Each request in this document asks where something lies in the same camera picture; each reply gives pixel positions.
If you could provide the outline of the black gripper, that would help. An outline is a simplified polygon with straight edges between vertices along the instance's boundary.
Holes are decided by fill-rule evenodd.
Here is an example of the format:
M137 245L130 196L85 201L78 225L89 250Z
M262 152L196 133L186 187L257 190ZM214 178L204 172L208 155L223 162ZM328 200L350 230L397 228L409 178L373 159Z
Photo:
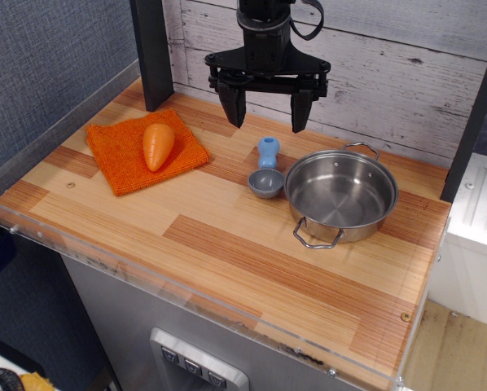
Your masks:
M324 59L296 49L291 33L293 21L239 19L243 46L209 54L209 86L217 90L227 120L237 128L246 115L245 90L293 94L292 131L306 128L312 97L327 95L327 74L331 65Z

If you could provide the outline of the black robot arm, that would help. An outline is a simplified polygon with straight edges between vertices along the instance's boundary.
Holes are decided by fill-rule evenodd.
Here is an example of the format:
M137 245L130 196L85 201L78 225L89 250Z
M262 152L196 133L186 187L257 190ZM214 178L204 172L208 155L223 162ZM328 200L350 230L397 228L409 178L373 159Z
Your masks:
M318 1L307 2L319 12L320 21L304 35L292 19L293 3L240 1L236 19L243 46L205 57L209 85L218 93L227 120L238 128L244 123L248 91L289 95L295 133L305 129L313 102L327 95L331 64L299 51L291 41L291 33L314 39L324 25L324 10Z

